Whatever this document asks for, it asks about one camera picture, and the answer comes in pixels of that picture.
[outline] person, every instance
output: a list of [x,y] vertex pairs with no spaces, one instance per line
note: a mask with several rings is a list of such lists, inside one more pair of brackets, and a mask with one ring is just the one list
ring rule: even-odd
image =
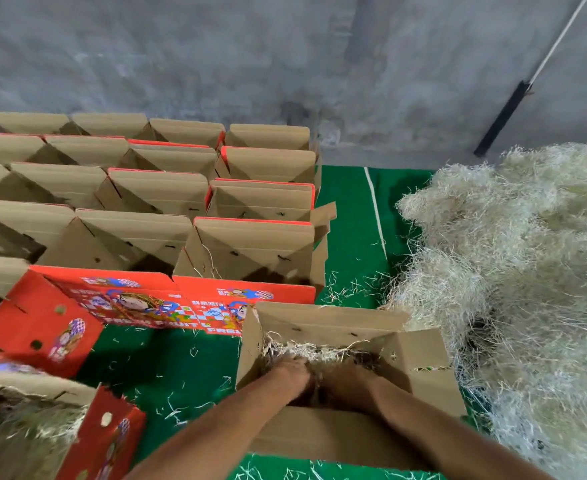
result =
[[[304,360],[283,358],[170,438],[124,480],[225,480],[266,423],[311,383]],[[449,480],[554,480],[459,419],[351,361],[326,372],[321,387],[341,407],[376,416],[410,440]],[[214,458],[221,450],[225,456]]]

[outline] person's left arm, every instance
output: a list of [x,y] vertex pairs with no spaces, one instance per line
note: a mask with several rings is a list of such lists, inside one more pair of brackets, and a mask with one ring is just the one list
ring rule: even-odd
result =
[[172,436],[124,480],[225,480],[260,430],[310,380],[304,360],[283,359]]

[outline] hand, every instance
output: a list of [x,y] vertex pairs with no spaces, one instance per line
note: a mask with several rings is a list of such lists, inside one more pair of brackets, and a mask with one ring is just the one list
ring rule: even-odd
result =
[[302,357],[282,356],[269,371],[268,375],[277,376],[282,380],[283,387],[291,390],[291,399],[298,398],[312,387],[314,379],[307,367],[308,361]]
[[321,388],[337,406],[376,414],[370,386],[379,377],[353,360],[328,367],[322,374]]

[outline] green floor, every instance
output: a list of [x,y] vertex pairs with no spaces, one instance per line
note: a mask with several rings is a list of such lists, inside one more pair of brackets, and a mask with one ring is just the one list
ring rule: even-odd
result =
[[[319,303],[375,308],[407,254],[411,227],[394,204],[423,187],[429,171],[370,169],[388,260],[376,225],[370,188],[360,167],[323,168],[318,204],[335,200],[338,218],[329,236],[328,287]],[[181,427],[213,403],[233,392],[239,339],[191,330],[149,330],[107,326],[77,379],[96,386],[108,384],[147,413],[147,429],[138,448],[142,460]],[[236,480],[374,480],[390,477],[434,479],[432,474],[395,472],[308,460],[248,456],[231,476]]]

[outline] person's right hand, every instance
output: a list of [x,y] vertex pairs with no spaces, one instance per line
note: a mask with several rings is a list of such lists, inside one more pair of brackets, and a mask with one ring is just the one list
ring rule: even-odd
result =
[[341,408],[376,414],[371,386],[379,377],[347,359],[322,373],[321,388]]

